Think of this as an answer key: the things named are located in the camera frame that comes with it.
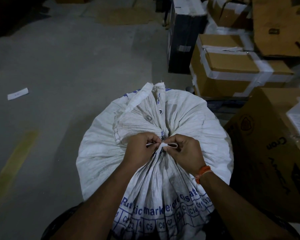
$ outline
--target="orange wristband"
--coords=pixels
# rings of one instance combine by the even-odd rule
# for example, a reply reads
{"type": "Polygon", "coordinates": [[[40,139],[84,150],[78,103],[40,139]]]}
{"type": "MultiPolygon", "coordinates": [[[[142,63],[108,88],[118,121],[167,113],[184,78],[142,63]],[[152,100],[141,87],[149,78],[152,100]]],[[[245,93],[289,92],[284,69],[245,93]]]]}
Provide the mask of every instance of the orange wristband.
{"type": "Polygon", "coordinates": [[[200,168],[199,170],[199,174],[196,175],[195,177],[195,181],[197,182],[197,184],[200,184],[199,179],[201,178],[201,176],[207,172],[212,172],[211,167],[210,166],[203,166],[200,168]]]}

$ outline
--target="forearm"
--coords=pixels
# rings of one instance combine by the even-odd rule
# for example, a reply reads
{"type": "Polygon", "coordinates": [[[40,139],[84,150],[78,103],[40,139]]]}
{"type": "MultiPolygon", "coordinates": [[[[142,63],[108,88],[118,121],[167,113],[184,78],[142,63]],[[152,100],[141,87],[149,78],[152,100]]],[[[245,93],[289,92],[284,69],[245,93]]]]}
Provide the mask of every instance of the forearm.
{"type": "Polygon", "coordinates": [[[106,239],[135,172],[129,165],[121,163],[51,239],[106,239]]]}
{"type": "Polygon", "coordinates": [[[288,232],[257,210],[213,172],[203,174],[200,184],[234,240],[293,239],[288,232]]]}

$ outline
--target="gray floor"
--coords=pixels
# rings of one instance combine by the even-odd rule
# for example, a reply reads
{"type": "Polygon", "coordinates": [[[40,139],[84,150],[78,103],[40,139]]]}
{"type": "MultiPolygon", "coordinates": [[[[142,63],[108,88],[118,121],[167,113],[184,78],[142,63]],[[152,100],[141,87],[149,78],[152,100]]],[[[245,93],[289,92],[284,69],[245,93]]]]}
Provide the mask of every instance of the gray floor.
{"type": "Polygon", "coordinates": [[[0,202],[0,239],[40,239],[55,217],[82,201],[77,151],[112,100],[146,82],[182,90],[192,84],[189,75],[167,73],[168,32],[159,23],[104,26],[91,3],[45,5],[51,18],[0,38],[0,171],[25,131],[40,133],[0,202]],[[7,100],[25,87],[28,95],[7,100]]]}

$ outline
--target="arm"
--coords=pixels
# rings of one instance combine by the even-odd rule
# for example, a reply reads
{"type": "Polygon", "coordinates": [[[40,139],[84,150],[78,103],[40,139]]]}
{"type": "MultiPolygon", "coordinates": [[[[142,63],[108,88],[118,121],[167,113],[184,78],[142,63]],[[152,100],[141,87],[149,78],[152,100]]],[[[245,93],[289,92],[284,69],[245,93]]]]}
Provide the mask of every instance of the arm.
{"type": "Polygon", "coordinates": [[[160,143],[160,138],[149,132],[130,137],[121,164],[51,240],[106,239],[130,179],[149,161],[160,143]],[[155,144],[146,147],[147,142],[155,144]]]}
{"type": "MultiPolygon", "coordinates": [[[[167,138],[164,142],[176,142],[179,145],[178,150],[172,147],[164,147],[163,149],[186,172],[196,176],[199,169],[206,166],[199,141],[192,137],[177,134],[167,138]]],[[[287,231],[257,210],[213,172],[204,173],[200,177],[200,184],[207,192],[234,240],[294,239],[287,231]]]]}

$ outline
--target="bag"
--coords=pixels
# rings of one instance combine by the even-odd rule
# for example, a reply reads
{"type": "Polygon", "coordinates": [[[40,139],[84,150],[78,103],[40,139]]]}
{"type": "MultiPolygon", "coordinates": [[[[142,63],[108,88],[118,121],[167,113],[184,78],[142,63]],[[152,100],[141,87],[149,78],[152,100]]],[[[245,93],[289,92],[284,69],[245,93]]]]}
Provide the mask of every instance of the bag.
{"type": "MultiPolygon", "coordinates": [[[[147,83],[113,101],[93,121],[79,148],[77,169],[87,200],[122,162],[129,136],[152,132],[200,142],[207,165],[227,184],[233,170],[230,139],[206,101],[189,92],[147,83]]],[[[214,210],[208,195],[164,151],[130,180],[112,225],[113,234],[138,239],[157,232],[160,239],[192,238],[214,210]]]]}

